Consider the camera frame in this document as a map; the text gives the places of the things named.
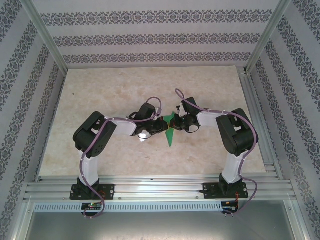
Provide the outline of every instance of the patterned wallpaper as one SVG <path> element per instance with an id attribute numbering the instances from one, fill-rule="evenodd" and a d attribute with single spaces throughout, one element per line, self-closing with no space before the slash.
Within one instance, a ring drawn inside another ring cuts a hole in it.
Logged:
<path id="1" fill-rule="evenodd" d="M 0 0 L 0 240 L 35 180 L 64 76 L 18 0 Z"/>
<path id="2" fill-rule="evenodd" d="M 279 0 L 34 0 L 69 68 L 244 67 Z"/>
<path id="3" fill-rule="evenodd" d="M 251 76 L 281 170 L 320 239 L 320 7 L 293 0 Z"/>

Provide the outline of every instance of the beige tabletop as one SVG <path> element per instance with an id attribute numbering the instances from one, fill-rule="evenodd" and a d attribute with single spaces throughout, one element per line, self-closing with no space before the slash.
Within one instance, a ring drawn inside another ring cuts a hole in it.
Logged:
<path id="1" fill-rule="evenodd" d="M 181 99 L 194 97 L 198 106 L 233 111 L 242 108 L 249 116 L 235 66 L 71 69 L 45 151 L 40 176 L 77 176 L 79 155 L 73 134 L 94 112 L 126 117 L 152 96 L 162 100 L 162 116 L 176 111 Z M 158 107 L 158 102 L 150 102 Z M 112 136 L 99 156 L 100 175 L 156 176 L 219 174 L 227 151 L 219 130 L 201 127 L 188 134 L 174 131 L 169 147 L 165 133 L 141 142 L 137 136 Z M 248 156 L 244 173 L 265 172 L 257 147 Z"/>

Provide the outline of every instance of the mounting plate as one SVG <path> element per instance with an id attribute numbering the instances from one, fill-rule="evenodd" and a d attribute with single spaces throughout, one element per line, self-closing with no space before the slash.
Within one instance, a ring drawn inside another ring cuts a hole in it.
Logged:
<path id="1" fill-rule="evenodd" d="M 229 191 L 226 195 L 219 188 L 218 182 L 205 182 L 202 184 L 204 199 L 235 199 L 236 193 L 239 194 L 239 199 L 247 199 L 249 197 L 247 185 L 242 182 L 236 189 Z"/>
<path id="2" fill-rule="evenodd" d="M 97 192 L 104 200 L 113 200 L 115 195 L 114 184 L 99 184 Z M 97 195 L 91 197 L 86 192 L 81 191 L 78 184 L 73 184 L 70 192 L 70 200 L 100 200 Z"/>

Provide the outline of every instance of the wire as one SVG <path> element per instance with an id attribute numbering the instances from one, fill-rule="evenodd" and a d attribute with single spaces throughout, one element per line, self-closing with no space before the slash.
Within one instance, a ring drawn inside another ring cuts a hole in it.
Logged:
<path id="1" fill-rule="evenodd" d="M 244 162 L 245 162 L 246 157 L 255 149 L 255 147 L 256 147 L 256 145 L 257 145 L 257 132 L 256 132 L 254 126 L 251 124 L 251 122 L 249 122 L 247 119 L 245 119 L 243 116 L 241 116 L 241 115 L 239 115 L 239 114 L 236 114 L 236 113 L 230 112 L 230 111 L 224 111 L 224 110 L 223 110 L 223 111 L 220 111 L 220 110 L 210 110 L 210 109 L 201 108 L 201 107 L 199 107 L 199 106 L 197 106 L 197 105 L 189 102 L 188 100 L 186 100 L 184 93 L 183 93 L 180 89 L 176 88 L 174 91 L 175 91 L 175 93 L 176 93 L 183 101 L 185 101 L 187 104 L 195 107 L 196 109 L 199 109 L 199 110 L 201 110 L 201 111 L 203 111 L 203 112 L 208 112 L 208 113 L 228 114 L 228 115 L 235 116 L 235 117 L 241 119 L 242 121 L 244 121 L 244 122 L 249 126 L 249 128 L 251 129 L 252 134 L 253 134 L 253 145 L 252 145 L 252 147 L 250 148 L 250 150 L 243 155 L 242 160 L 241 160 L 241 163 L 240 163 L 239 168 L 238 168 L 238 175 L 239 175 L 239 177 L 242 178 L 243 180 L 254 183 L 255 189 L 254 189 L 253 194 L 252 194 L 251 197 L 249 198 L 249 200 L 245 203 L 245 205 L 244 205 L 242 208 L 240 208 L 240 209 L 235 213 L 235 214 L 238 214 L 239 212 L 241 212 L 241 211 L 251 202 L 251 200 L 255 197 L 255 195 L 256 195 L 256 193 L 257 193 L 257 191 L 258 191 L 258 184 L 257 184 L 257 182 L 256 182 L 255 180 L 249 179 L 249 178 L 247 178 L 247 177 L 243 177 L 243 176 L 241 175 L 242 167 L 243 167 L 243 165 L 244 165 Z"/>
<path id="2" fill-rule="evenodd" d="M 85 177 L 85 174 L 84 174 L 84 171 L 83 171 L 83 162 L 84 162 L 84 159 L 87 155 L 87 153 L 92 149 L 92 147 L 95 145 L 95 143 L 97 142 L 98 138 L 100 137 L 103 129 L 105 128 L 105 126 L 107 125 L 107 123 L 109 121 L 113 121 L 113 120 L 119 120 L 119 121 L 126 121 L 126 122 L 132 122 L 132 123 L 142 123 L 142 122 L 146 122 L 146 121 L 150 121 L 152 119 L 154 119 L 155 117 L 158 117 L 160 116 L 161 112 L 162 112 L 162 102 L 160 100 L 160 98 L 156 97 L 156 96 L 152 96 L 150 97 L 146 103 L 151 100 L 151 99 L 157 99 L 159 101 L 159 109 L 158 111 L 156 112 L 155 115 L 147 118 L 147 119 L 142 119 L 142 120 L 133 120 L 133 119 L 128 119 L 128 118 L 122 118 L 122 117 L 112 117 L 112 118 L 109 118 L 109 119 L 106 119 L 105 122 L 102 124 L 99 132 L 96 134 L 95 138 L 93 139 L 92 143 L 90 144 L 90 146 L 86 149 L 86 151 L 82 154 L 81 156 L 81 160 L 80 160 L 80 174 L 82 176 L 82 179 L 85 183 L 85 185 L 95 194 L 97 195 L 100 199 L 101 199 L 101 203 L 102 203 L 102 209 L 100 212 L 98 212 L 96 215 L 94 216 L 88 216 L 86 215 L 86 211 L 87 211 L 87 208 L 83 211 L 83 216 L 84 218 L 90 218 L 90 219 L 94 219 L 94 218 L 97 218 L 99 217 L 104 211 L 105 211 L 105 208 L 106 208 L 106 203 L 105 203 L 105 200 L 104 198 L 93 188 L 91 187 L 91 185 L 88 183 L 86 177 Z"/>

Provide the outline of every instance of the purple wire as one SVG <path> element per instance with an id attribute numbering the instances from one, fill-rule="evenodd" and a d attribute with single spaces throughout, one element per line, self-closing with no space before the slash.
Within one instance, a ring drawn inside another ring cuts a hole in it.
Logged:
<path id="1" fill-rule="evenodd" d="M 95 136 L 94 140 L 92 141 L 92 143 L 90 144 L 90 146 L 87 148 L 87 150 L 82 154 L 81 156 L 81 161 L 80 161 L 80 174 L 82 176 L 82 179 L 83 181 L 85 182 L 86 186 L 92 191 L 94 192 L 95 195 L 97 195 L 100 199 L 101 199 L 101 202 L 102 202 L 102 210 L 100 212 L 98 212 L 96 215 L 94 216 L 87 216 L 86 215 L 86 211 L 87 209 L 85 209 L 83 211 L 83 215 L 84 215 L 84 218 L 90 218 L 90 219 L 94 219 L 94 218 L 97 218 L 99 217 L 104 211 L 105 211 L 105 208 L 106 208 L 106 203 L 105 203 L 105 200 L 104 198 L 93 188 L 90 186 L 90 184 L 88 183 L 86 177 L 85 177 L 85 174 L 84 174 L 84 171 L 83 171 L 83 162 L 84 162 L 84 159 L 87 155 L 87 153 L 92 149 L 92 147 L 95 145 L 95 143 L 97 142 L 98 138 L 100 137 L 103 129 L 105 128 L 105 126 L 107 125 L 107 123 L 109 121 L 112 121 L 112 120 L 119 120 L 119 121 L 127 121 L 127 122 L 132 122 L 132 123 L 142 123 L 142 122 L 146 122 L 146 121 L 149 121 L 149 120 L 152 120 L 154 119 L 156 116 L 160 116 L 161 114 L 161 111 L 162 111 L 162 102 L 160 100 L 160 98 L 156 97 L 156 96 L 152 96 L 150 97 L 147 101 L 149 102 L 151 99 L 157 99 L 159 101 L 159 109 L 157 111 L 157 113 L 155 115 L 153 115 L 152 117 L 149 117 L 147 119 L 143 119 L 143 120 L 133 120 L 133 119 L 128 119 L 128 118 L 122 118 L 122 117 L 112 117 L 112 118 L 109 118 L 109 119 L 106 119 L 106 121 L 102 124 L 99 132 L 97 133 L 97 135 Z"/>
<path id="2" fill-rule="evenodd" d="M 255 147 L 257 145 L 257 134 L 256 134 L 256 130 L 255 130 L 254 126 L 247 119 L 245 119 L 243 116 L 241 116 L 239 114 L 236 114 L 236 113 L 233 113 L 233 112 L 230 112 L 230 111 L 209 110 L 209 109 L 201 108 L 201 107 L 189 102 L 188 100 L 186 100 L 184 93 L 180 89 L 176 88 L 174 91 L 183 101 L 185 101 L 189 105 L 195 107 L 196 109 L 199 109 L 199 110 L 201 110 L 203 112 L 208 112 L 208 113 L 229 114 L 229 115 L 235 116 L 235 117 L 243 120 L 249 126 L 249 128 L 251 129 L 251 131 L 253 133 L 253 145 L 250 148 L 250 150 L 242 157 L 242 160 L 241 160 L 241 163 L 240 163 L 239 169 L 238 169 L 238 174 L 239 174 L 239 177 L 242 178 L 243 180 L 254 183 L 255 189 L 254 189 L 253 194 L 249 198 L 249 200 L 246 202 L 246 204 L 241 209 L 239 209 L 237 212 L 234 213 L 234 214 L 238 214 L 239 212 L 241 212 L 251 202 L 251 200 L 255 197 L 255 195 L 256 195 L 256 193 L 258 191 L 258 184 L 257 184 L 257 182 L 255 180 L 243 177 L 241 175 L 241 170 L 242 170 L 242 167 L 244 165 L 246 157 L 255 149 Z"/>

